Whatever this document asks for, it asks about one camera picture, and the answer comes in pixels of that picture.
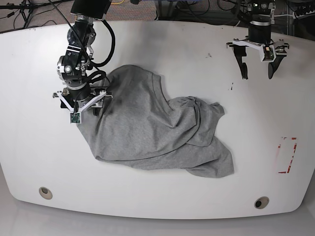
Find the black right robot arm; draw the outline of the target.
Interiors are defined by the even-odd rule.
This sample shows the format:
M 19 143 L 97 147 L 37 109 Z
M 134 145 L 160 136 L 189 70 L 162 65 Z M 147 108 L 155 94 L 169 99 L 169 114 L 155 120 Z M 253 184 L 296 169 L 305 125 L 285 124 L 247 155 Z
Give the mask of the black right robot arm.
M 107 73 L 100 69 L 111 60 L 115 50 L 115 34 L 105 20 L 111 3 L 110 0 L 76 0 L 72 5 L 71 14 L 75 16 L 75 23 L 69 26 L 68 47 L 57 64 L 58 76 L 66 87 L 53 94 L 54 98 L 60 99 L 61 108 L 69 110 L 71 123 L 81 123 L 83 112 L 88 109 L 98 115 L 104 99 L 112 97 L 106 92 L 110 85 Z M 111 35 L 109 55 L 101 63 L 93 61 L 95 20 L 100 20 Z

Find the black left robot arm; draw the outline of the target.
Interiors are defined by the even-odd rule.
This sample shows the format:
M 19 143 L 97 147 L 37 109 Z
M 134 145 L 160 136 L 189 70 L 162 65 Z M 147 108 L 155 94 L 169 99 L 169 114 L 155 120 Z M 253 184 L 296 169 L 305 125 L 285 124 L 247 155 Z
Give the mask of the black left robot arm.
M 272 79 L 282 60 L 287 57 L 286 50 L 289 44 L 280 39 L 271 38 L 272 25 L 275 23 L 274 0 L 250 0 L 247 3 L 247 12 L 239 12 L 237 18 L 248 26 L 248 35 L 245 39 L 233 39 L 226 44 L 232 48 L 243 79 L 248 79 L 248 68 L 243 57 L 247 56 L 246 49 L 252 48 L 259 52 L 261 62 L 268 63 L 268 78 Z

